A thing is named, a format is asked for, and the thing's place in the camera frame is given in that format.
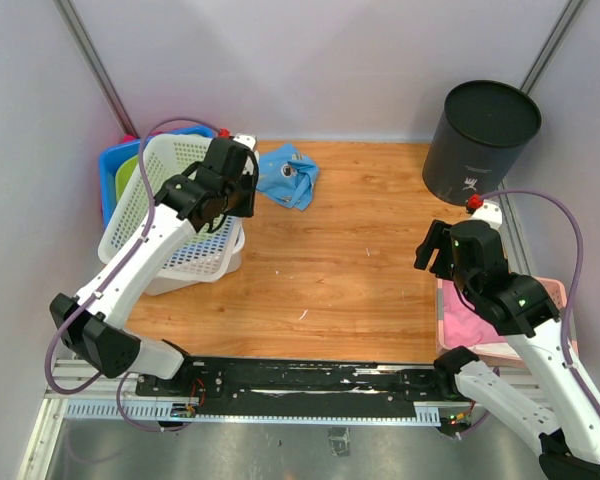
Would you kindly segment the white perforated plastic basket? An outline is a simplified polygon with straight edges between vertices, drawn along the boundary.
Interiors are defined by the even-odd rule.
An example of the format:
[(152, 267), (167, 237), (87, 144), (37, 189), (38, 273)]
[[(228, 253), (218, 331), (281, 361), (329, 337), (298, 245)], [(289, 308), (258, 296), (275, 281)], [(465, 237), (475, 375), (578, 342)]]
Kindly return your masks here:
[[(182, 173), (190, 164), (203, 161), (210, 142), (210, 138), (200, 135), (160, 134), (150, 139), (143, 159), (151, 190), (156, 193), (166, 180)], [(135, 169), (100, 241), (98, 255), (103, 263), (113, 259), (144, 223), (147, 213), (148, 197), (141, 174)], [(231, 232), (242, 227), (242, 221), (218, 218), (214, 226), (218, 229), (215, 233), (198, 233), (182, 247)]]

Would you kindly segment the large dark blue cylindrical container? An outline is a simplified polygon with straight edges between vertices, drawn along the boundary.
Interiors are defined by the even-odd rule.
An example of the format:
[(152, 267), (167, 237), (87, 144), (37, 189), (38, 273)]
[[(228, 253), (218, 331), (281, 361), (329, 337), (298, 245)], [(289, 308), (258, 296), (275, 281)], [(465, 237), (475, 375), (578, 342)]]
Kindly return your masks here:
[(456, 206), (496, 190), (541, 125), (536, 103), (511, 85), (472, 80), (454, 87), (423, 166), (425, 186)]

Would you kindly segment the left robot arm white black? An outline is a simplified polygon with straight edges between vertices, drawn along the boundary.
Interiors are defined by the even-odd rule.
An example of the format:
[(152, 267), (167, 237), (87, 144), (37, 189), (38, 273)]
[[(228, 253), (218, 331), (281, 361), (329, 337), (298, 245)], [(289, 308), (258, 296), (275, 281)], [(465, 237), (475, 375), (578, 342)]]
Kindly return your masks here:
[(257, 141), (161, 134), (149, 140), (118, 203), (99, 254), (105, 266), (50, 311), (64, 345), (100, 374), (148, 374), (187, 393), (185, 352), (126, 326), (143, 294), (214, 282), (229, 269), (241, 221), (254, 213)]

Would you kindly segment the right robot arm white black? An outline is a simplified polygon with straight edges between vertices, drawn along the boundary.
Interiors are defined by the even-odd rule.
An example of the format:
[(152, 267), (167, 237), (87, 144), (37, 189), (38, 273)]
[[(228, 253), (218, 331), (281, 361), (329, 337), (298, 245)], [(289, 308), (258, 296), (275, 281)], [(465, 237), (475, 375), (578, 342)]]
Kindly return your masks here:
[(435, 220), (414, 265), (453, 282), (520, 356), (549, 405), (520, 393), (464, 346), (435, 360), (435, 392), (484, 407), (530, 448), (547, 478), (600, 479), (600, 392), (575, 365), (547, 290), (535, 278), (510, 271), (499, 232), (483, 220)]

